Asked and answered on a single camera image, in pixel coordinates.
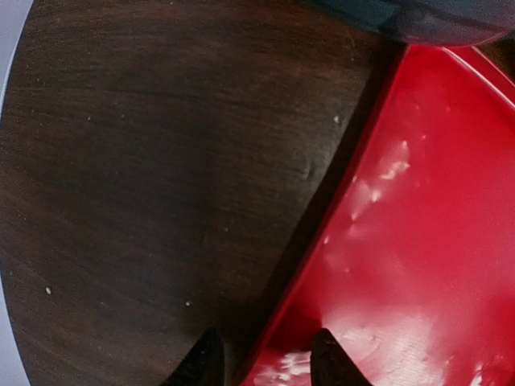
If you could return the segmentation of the red tin lid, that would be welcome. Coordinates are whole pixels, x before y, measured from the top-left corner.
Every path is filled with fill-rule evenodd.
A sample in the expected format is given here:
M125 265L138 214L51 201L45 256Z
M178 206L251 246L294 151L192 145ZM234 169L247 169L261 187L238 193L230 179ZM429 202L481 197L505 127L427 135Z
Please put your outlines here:
M237 377L308 385L327 328L374 385L514 382L514 84L410 46Z

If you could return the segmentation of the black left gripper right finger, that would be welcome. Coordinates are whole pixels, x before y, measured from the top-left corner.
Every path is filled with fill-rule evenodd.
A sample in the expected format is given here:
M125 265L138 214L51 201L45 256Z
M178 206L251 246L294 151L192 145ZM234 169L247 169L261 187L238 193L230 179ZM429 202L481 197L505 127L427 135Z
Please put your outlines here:
M311 341L310 371L313 386L372 386L326 328Z

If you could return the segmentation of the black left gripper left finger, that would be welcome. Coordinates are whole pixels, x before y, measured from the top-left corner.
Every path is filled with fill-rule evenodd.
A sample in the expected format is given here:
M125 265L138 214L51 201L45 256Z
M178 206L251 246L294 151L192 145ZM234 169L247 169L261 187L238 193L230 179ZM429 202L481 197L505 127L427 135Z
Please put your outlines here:
M162 386L223 386L224 343L215 328L208 328Z

